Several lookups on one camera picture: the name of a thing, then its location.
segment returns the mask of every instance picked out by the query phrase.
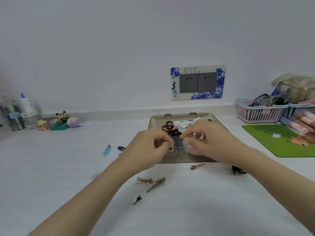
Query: electrical outlet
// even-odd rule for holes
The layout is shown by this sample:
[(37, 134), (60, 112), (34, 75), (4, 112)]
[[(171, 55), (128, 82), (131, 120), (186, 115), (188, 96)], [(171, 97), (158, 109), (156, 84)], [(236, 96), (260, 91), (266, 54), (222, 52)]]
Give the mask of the electrical outlet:
[(198, 74), (197, 92), (215, 92), (217, 72)]
[(198, 74), (184, 74), (179, 76), (179, 92), (195, 93), (198, 89)]

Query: green toy base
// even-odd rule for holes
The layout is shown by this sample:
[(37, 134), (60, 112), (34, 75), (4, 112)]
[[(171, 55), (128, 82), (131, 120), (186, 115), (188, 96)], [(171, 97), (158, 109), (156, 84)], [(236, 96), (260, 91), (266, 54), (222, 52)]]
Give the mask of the green toy base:
[(50, 126), (49, 129), (51, 131), (58, 131), (58, 130), (66, 130), (67, 128), (69, 128), (69, 126), (67, 125), (66, 122), (57, 122), (53, 124), (52, 126)]

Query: cartoon mouse pad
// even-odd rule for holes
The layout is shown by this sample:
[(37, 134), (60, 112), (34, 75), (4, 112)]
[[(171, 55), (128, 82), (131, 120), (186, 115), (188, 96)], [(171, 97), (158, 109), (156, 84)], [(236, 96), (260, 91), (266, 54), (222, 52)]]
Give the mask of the cartoon mouse pad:
[(278, 157), (315, 157), (315, 144), (301, 138), (284, 125), (242, 127)]

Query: plastic basket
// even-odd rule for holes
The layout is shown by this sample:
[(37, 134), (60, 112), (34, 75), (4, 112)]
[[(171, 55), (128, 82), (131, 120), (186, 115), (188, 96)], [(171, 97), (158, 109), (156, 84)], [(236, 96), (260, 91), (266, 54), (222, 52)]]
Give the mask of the plastic basket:
[(256, 106), (250, 107), (254, 99), (237, 99), (236, 113), (237, 116), (246, 123), (274, 123), (278, 122), (282, 116), (283, 110), (287, 105), (273, 105), (272, 107)]
[(289, 117), (295, 117), (295, 115), (297, 115), (301, 108), (307, 108), (309, 110), (315, 110), (315, 105), (311, 105), (309, 103), (306, 104), (288, 104), (288, 108), (285, 109), (282, 113), (282, 116), (285, 118), (289, 118)]

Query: panda figurine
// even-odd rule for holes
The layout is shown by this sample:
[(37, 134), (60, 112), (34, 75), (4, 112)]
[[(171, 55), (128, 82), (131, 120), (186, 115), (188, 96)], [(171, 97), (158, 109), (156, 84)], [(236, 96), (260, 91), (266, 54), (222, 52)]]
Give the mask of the panda figurine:
[(68, 120), (68, 117), (65, 111), (63, 111), (62, 113), (56, 113), (56, 116), (58, 116), (58, 118), (60, 119), (62, 123), (66, 123)]

